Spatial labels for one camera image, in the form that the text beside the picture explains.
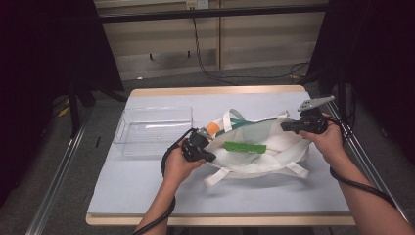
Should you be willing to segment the wooden table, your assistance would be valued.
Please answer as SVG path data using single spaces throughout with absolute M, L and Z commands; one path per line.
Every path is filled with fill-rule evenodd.
M 309 97 L 300 85 L 222 86 L 135 89 L 129 108 L 189 105 L 194 122 L 205 124 L 228 108 L 249 118 L 263 118 L 286 110 L 291 115 Z M 207 188 L 210 170 L 196 170 L 177 192 L 171 226 L 342 226 L 354 220 L 338 183 L 316 150 L 310 151 L 306 180 L 291 176 L 265 176 L 251 181 L 220 183 Z M 160 164 L 154 160 L 121 162 L 110 149 L 86 215 L 95 226 L 138 223 L 161 182 Z

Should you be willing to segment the green vegetable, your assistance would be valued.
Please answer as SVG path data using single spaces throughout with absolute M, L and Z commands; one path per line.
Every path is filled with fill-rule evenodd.
M 251 144 L 242 142 L 225 141 L 223 148 L 226 151 L 251 153 L 251 154 L 264 154 L 266 146 L 261 144 Z

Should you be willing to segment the person's left hand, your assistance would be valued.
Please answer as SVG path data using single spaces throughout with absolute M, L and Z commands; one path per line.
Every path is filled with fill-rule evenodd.
M 178 188 L 194 169 L 206 162 L 205 160 L 188 162 L 183 156 L 181 145 L 182 143 L 179 143 L 166 159 L 163 184 L 169 187 Z

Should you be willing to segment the person's right hand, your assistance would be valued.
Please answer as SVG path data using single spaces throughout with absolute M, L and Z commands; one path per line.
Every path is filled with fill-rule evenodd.
M 325 161 L 334 166 L 346 158 L 340 128 L 332 121 L 328 121 L 327 130 L 321 134 L 301 131 L 300 136 L 312 141 Z

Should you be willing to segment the white wall socket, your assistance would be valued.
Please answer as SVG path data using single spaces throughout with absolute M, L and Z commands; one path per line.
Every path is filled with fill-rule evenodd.
M 188 10 L 205 10 L 209 8 L 209 0 L 186 0 Z

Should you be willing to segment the clear plastic storage box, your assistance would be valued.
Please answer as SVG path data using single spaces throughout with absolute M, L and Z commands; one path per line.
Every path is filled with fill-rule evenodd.
M 125 109 L 114 143 L 128 159 L 160 159 L 166 149 L 192 127 L 191 107 Z

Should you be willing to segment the white dotted tote bag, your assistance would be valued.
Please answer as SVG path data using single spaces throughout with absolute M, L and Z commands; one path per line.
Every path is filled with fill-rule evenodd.
M 286 174 L 298 178 L 308 177 L 308 170 L 300 165 L 309 156 L 310 142 L 292 131 L 284 131 L 281 123 L 290 119 L 286 111 L 260 120 L 246 120 L 231 109 L 222 118 L 207 125 L 212 140 L 205 150 L 216 155 L 209 163 L 217 172 L 205 178 L 213 186 L 226 178 L 257 178 L 268 174 Z M 226 151 L 225 141 L 261 144 L 264 154 Z

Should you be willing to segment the black horizontal bar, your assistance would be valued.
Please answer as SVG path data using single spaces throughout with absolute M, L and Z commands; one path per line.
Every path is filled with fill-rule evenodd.
M 164 20 L 184 20 L 218 17 L 240 17 L 255 15 L 280 15 L 280 14 L 302 14 L 319 13 L 328 9 L 327 4 L 311 5 L 289 5 L 271 7 L 249 7 L 249 8 L 224 8 L 208 10 L 183 10 L 170 12 L 140 13 L 140 14 L 111 14 L 101 15 L 95 19 L 102 24 L 147 22 Z

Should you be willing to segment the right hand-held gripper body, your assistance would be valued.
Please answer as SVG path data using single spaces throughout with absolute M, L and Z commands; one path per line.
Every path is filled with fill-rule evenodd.
M 322 115 L 319 107 L 334 100 L 334 96 L 305 100 L 298 108 L 300 130 L 315 134 L 324 133 L 328 128 L 328 120 Z

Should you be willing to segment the dark curtain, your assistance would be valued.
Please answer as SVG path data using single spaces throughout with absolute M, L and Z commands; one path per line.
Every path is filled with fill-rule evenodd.
M 53 102 L 121 91 L 94 0 L 0 0 L 0 207 L 38 150 Z
M 329 0 L 307 79 L 341 78 L 415 164 L 415 0 Z

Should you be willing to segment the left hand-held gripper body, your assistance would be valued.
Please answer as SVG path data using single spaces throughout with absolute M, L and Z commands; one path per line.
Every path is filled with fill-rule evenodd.
M 212 140 L 212 136 L 205 127 L 190 128 L 181 137 L 183 140 L 181 149 L 184 158 L 188 162 L 196 162 L 201 160 L 201 153 L 207 152 L 205 147 Z

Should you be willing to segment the black stand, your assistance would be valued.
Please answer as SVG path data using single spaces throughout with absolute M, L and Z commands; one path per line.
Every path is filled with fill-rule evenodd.
M 93 107 L 96 100 L 91 91 L 92 83 L 88 80 L 73 79 L 68 88 L 69 110 L 71 118 L 71 138 L 74 138 L 81 127 L 78 102 L 84 107 Z

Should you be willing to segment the light blue table mat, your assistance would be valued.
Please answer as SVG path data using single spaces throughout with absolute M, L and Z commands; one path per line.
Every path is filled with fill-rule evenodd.
M 161 158 L 191 127 L 205 127 L 237 111 L 255 123 L 296 119 L 305 91 L 191 95 L 133 93 L 88 208 L 94 216 L 142 216 L 162 182 Z M 228 165 L 206 163 L 176 193 L 174 216 L 250 216 L 347 212 L 343 193 L 315 145 L 279 125 L 240 129 L 240 141 L 254 136 L 267 148 L 264 158 L 241 154 L 254 175 Z

